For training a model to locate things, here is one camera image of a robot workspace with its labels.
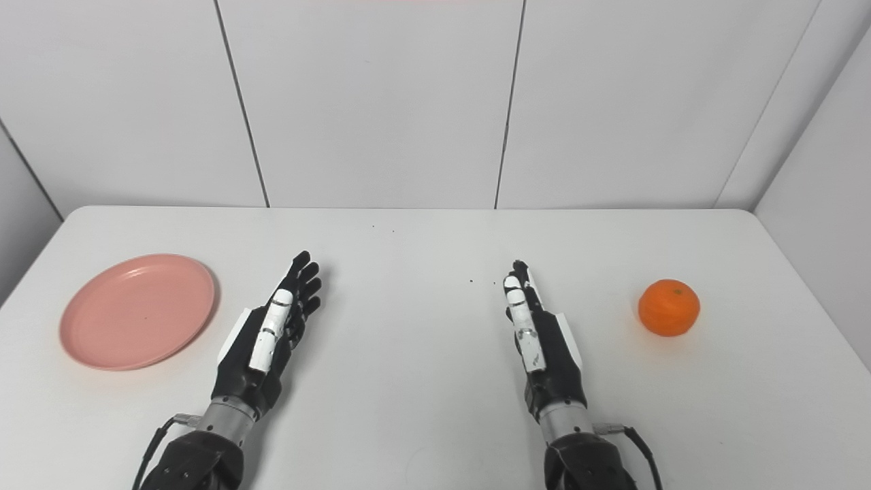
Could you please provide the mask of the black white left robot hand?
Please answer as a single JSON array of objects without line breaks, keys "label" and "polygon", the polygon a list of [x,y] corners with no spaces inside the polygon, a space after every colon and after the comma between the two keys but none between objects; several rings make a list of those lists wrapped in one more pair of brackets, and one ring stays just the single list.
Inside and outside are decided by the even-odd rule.
[{"label": "black white left robot hand", "polygon": [[274,408],[281,376],[307,329],[307,320],[321,306],[320,267],[308,251],[291,263],[267,303],[245,309],[222,346],[212,398],[236,398],[255,419]]}]

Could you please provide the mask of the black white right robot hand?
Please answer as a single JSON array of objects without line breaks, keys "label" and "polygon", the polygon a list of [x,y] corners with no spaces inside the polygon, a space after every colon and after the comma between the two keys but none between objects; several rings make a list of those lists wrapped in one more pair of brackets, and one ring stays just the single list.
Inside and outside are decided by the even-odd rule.
[{"label": "black white right robot hand", "polygon": [[531,269],[513,261],[503,281],[505,314],[514,331],[514,346],[525,369],[525,403],[539,422],[548,407],[582,406],[588,401],[582,372],[564,335],[559,316],[542,307]]}]

